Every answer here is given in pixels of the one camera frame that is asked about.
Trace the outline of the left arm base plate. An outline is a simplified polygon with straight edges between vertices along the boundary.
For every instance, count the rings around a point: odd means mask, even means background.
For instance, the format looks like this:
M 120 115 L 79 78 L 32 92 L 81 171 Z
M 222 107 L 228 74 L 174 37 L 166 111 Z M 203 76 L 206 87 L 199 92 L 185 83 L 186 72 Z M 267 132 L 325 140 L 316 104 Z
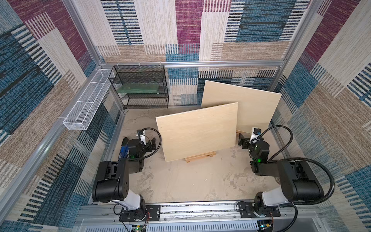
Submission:
M 160 205 L 146 205 L 144 208 L 137 210 L 122 210 L 119 214 L 120 222 L 146 222 L 159 221 L 161 213 Z

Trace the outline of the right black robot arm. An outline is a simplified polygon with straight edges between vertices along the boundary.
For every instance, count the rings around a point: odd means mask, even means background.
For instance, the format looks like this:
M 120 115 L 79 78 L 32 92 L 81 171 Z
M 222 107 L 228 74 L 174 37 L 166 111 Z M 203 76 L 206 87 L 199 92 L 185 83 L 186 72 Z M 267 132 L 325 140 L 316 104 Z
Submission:
M 241 217 L 280 216 L 278 207 L 289 203 L 313 203 L 325 196 L 323 188 L 304 160 L 268 161 L 270 145 L 239 134 L 238 145 L 247 149 L 252 172 L 257 176 L 277 177 L 280 187 L 258 192 L 252 202 L 239 202 L 237 210 Z

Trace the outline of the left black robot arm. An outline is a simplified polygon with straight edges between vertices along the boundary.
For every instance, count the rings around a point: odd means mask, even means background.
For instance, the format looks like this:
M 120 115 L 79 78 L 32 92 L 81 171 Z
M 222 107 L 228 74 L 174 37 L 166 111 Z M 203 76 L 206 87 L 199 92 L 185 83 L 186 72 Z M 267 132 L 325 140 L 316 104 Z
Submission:
M 125 137 L 117 161 L 99 163 L 92 189 L 94 202 L 115 203 L 121 207 L 121 222 L 149 221 L 150 211 L 142 195 L 129 189 L 129 175 L 144 168 L 144 157 L 148 152 L 156 151 L 156 140 L 141 140 Z

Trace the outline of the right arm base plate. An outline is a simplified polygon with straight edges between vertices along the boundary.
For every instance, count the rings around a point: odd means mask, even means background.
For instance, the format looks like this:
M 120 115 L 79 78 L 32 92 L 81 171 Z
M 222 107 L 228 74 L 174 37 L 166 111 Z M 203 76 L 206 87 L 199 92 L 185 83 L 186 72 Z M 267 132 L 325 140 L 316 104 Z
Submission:
M 278 218 L 281 216 L 278 207 L 259 206 L 255 205 L 253 201 L 239 201 L 236 204 L 235 210 L 240 213 L 241 218 Z

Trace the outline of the light wooden board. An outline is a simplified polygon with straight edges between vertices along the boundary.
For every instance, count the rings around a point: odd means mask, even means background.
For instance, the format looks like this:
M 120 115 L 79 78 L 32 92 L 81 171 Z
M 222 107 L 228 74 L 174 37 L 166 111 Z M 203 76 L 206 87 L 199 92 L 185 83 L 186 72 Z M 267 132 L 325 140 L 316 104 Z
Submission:
M 281 93 L 206 80 L 202 107 L 238 103 L 237 131 L 265 130 L 281 99 Z
M 238 103 L 156 118 L 166 162 L 235 146 Z

